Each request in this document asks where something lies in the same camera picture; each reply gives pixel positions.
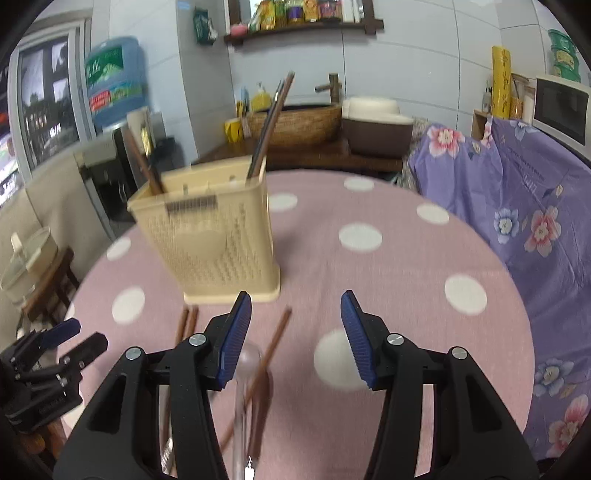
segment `blue water jug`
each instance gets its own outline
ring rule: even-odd
[[[107,40],[86,59],[86,86],[97,129],[148,104],[144,52],[134,37]]]

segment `soap dispenser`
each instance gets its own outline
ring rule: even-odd
[[[271,108],[271,95],[265,90],[262,83],[259,83],[259,91],[251,100],[251,108],[253,112],[261,112]]]

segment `pink tablecloth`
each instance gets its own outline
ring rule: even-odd
[[[420,196],[380,181],[298,171],[269,174],[268,188],[281,295],[253,306],[247,339],[264,351],[286,305],[293,316],[271,366],[275,393],[259,480],[363,477],[383,393],[362,385],[340,388],[338,379],[331,386],[314,366],[321,339],[342,329],[339,299],[347,289],[391,332],[422,348],[468,349],[525,427],[534,373],[530,324],[509,274],[474,231]],[[152,352],[173,346],[183,295],[134,228],[97,262],[73,304],[79,337],[100,331],[109,339],[107,352],[84,371],[87,402],[128,347]],[[229,308],[200,305],[198,330]],[[233,383],[213,405],[219,434],[233,416]],[[430,461],[433,402],[426,391],[417,473]]]

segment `wall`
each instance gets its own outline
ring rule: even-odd
[[[225,32],[225,12],[220,0],[178,2],[178,47],[184,92],[197,156],[201,157],[226,141],[223,123],[236,115],[236,105],[228,49],[221,38],[213,46],[197,44],[193,28],[195,7],[208,11],[220,36]]]
[[[91,10],[90,43],[92,46],[109,38],[109,6],[111,0],[53,0],[36,20],[80,10]]]
[[[338,72],[347,96],[395,98],[401,112],[471,131],[492,75],[491,46],[501,44],[494,4],[470,0],[374,0],[384,32],[357,31],[285,35],[230,47],[236,97],[261,81],[275,90],[288,70],[296,77],[288,101],[329,102],[315,94]]]
[[[503,45],[511,51],[512,69],[530,78],[552,74],[552,51],[548,30],[565,33],[554,15],[538,0],[503,0],[496,4]],[[590,71],[579,54],[579,73],[589,86]]]
[[[176,0],[111,0],[109,36],[123,35],[136,37],[144,50],[150,108],[162,112],[167,135],[190,164],[197,148],[181,72]]]

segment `wicker basket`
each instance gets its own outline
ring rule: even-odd
[[[317,145],[330,140],[339,131],[341,110],[340,105],[285,107],[271,137],[271,146]],[[266,117],[266,112],[248,116],[254,138],[260,137]]]

